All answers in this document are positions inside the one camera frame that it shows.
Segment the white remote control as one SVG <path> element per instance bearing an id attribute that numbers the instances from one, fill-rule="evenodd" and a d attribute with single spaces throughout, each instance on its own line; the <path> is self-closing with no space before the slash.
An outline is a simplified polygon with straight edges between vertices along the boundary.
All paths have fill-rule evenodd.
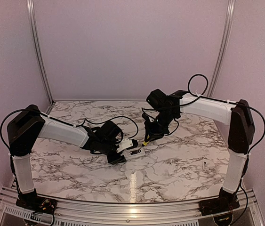
<path id="1" fill-rule="evenodd" d="M 125 157 L 125 159 L 128 160 L 132 160 L 132 159 L 136 159 L 136 158 L 140 158 L 145 156 L 145 151 L 143 149 L 143 147 L 139 147 L 139 148 L 135 148 L 135 149 L 129 149 L 129 150 L 125 150 L 123 152 L 123 155 Z"/>

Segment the yellow handled screwdriver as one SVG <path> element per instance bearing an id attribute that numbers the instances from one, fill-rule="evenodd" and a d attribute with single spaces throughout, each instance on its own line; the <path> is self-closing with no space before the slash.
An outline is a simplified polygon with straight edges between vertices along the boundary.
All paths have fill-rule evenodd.
<path id="1" fill-rule="evenodd" d="M 154 140 L 154 137 L 151 137 L 151 136 L 147 135 L 147 137 L 144 139 L 144 141 L 142 143 L 142 147 L 147 146 L 153 140 Z"/>

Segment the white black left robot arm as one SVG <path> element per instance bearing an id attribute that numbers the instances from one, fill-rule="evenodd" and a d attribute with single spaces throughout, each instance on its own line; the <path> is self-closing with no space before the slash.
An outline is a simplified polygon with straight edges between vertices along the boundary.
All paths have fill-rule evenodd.
<path id="1" fill-rule="evenodd" d="M 41 112 L 36 105 L 15 111 L 7 125 L 10 165 L 16 179 L 16 205 L 35 212 L 52 213 L 56 200 L 40 197 L 34 187 L 30 155 L 38 138 L 48 138 L 74 145 L 92 154 L 104 154 L 109 164 L 124 163 L 143 157 L 145 152 L 134 138 L 124 138 L 113 121 L 97 127 L 70 124 Z"/>

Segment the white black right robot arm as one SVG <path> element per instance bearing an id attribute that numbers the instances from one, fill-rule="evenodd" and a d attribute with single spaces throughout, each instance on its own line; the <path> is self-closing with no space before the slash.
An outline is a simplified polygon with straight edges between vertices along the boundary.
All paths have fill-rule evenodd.
<path id="1" fill-rule="evenodd" d="M 255 133 L 248 102 L 243 99 L 238 102 L 215 100 L 202 95 L 192 95 L 183 90 L 166 95 L 160 89 L 152 91 L 146 101 L 158 115 L 153 121 L 145 113 L 142 115 L 145 120 L 145 145 L 169 135 L 170 123 L 179 119 L 183 113 L 205 117 L 229 126 L 227 143 L 230 158 L 225 181 L 219 196 L 201 201 L 200 208 L 208 212 L 227 211 L 232 208 L 241 178 L 246 172 L 249 147 Z"/>

